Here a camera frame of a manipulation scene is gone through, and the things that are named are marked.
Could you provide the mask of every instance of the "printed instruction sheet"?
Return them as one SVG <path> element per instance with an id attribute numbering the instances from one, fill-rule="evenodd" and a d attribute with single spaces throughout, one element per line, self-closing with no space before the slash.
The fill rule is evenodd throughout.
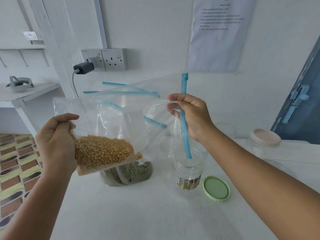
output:
<path id="1" fill-rule="evenodd" d="M 188 69 L 236 70 L 256 0 L 195 0 Z"/>

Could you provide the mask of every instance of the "table leg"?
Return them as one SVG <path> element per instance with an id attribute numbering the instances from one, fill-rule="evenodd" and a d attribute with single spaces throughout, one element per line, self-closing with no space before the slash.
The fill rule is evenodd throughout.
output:
<path id="1" fill-rule="evenodd" d="M 38 129 L 38 126 L 36 125 L 36 122 L 32 113 L 25 106 L 24 102 L 21 102 L 20 106 L 16 107 L 15 109 L 18 112 L 24 124 L 26 125 L 26 127 L 28 128 L 28 130 L 30 131 L 30 133 L 32 134 L 32 136 L 35 137 L 39 129 Z"/>

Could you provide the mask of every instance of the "pink lid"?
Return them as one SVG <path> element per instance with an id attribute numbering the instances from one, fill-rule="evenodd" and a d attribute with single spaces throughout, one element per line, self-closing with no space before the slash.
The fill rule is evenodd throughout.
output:
<path id="1" fill-rule="evenodd" d="M 278 147 L 281 143 L 281 138 L 276 133 L 265 129 L 254 129 L 250 133 L 250 138 L 263 147 Z"/>

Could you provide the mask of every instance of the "patterned vinyl flooring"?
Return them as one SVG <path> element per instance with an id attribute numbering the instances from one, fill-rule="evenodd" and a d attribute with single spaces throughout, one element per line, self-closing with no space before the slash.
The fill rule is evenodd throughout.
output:
<path id="1" fill-rule="evenodd" d="M 0 234 L 42 173 L 32 135 L 0 134 Z"/>

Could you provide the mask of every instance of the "plug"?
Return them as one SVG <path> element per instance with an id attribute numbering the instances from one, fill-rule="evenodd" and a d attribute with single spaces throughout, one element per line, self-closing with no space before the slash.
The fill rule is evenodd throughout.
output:
<path id="1" fill-rule="evenodd" d="M 87 74 L 94 70 L 94 64 L 92 62 L 83 62 L 73 66 L 73 70 L 79 69 L 76 74 Z"/>

